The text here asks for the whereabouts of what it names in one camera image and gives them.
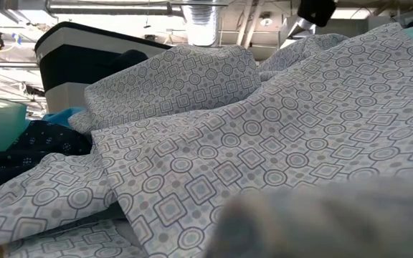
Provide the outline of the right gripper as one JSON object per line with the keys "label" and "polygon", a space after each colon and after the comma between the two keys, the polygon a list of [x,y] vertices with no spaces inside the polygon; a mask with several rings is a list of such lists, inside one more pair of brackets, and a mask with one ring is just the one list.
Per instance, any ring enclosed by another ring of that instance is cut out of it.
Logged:
{"label": "right gripper", "polygon": [[325,27],[335,10],[335,0],[300,0],[297,15],[317,27]]}

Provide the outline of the grey geometric patterned cloth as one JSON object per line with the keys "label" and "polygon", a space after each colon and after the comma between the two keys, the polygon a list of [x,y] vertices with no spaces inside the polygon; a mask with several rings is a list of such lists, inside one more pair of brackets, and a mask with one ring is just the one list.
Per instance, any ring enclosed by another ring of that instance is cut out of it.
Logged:
{"label": "grey geometric patterned cloth", "polygon": [[85,89],[85,155],[0,186],[0,258],[413,258],[413,39],[179,45]]}

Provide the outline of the bright blue cloth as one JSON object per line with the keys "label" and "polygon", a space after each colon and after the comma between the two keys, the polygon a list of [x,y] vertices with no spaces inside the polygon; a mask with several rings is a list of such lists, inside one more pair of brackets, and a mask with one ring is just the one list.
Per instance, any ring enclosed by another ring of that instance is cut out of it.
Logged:
{"label": "bright blue cloth", "polygon": [[42,118],[42,120],[69,128],[70,124],[68,122],[68,119],[74,114],[81,112],[83,110],[83,107],[70,107],[58,113],[48,113]]}

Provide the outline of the navy dotted cloth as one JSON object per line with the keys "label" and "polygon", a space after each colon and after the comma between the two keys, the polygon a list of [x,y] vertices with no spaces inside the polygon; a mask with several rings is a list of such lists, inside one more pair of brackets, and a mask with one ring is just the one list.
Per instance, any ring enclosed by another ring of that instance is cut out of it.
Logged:
{"label": "navy dotted cloth", "polygon": [[33,120],[6,149],[0,151],[0,185],[35,167],[46,155],[81,156],[91,142],[79,132],[43,120]]}

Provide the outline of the navy white fabric bin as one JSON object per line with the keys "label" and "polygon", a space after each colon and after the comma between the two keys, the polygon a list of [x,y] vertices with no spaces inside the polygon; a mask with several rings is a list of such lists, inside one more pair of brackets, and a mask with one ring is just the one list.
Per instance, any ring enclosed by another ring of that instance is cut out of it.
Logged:
{"label": "navy white fabric bin", "polygon": [[170,46],[73,22],[60,22],[35,44],[50,113],[85,107],[84,91]]}

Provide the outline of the silver round air duct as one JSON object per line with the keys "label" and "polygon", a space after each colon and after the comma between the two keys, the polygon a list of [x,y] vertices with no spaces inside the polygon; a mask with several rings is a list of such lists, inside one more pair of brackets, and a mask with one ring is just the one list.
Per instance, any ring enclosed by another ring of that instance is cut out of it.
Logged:
{"label": "silver round air duct", "polygon": [[186,35],[190,45],[216,47],[218,45],[219,15],[226,6],[221,0],[183,0]]}

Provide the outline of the long horizontal ceiling duct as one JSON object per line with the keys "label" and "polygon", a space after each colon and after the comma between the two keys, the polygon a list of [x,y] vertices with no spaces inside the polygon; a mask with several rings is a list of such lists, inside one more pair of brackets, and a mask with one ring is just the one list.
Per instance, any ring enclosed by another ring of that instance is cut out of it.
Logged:
{"label": "long horizontal ceiling duct", "polygon": [[169,1],[99,1],[99,0],[46,0],[46,9],[53,14],[179,16],[181,7]]}

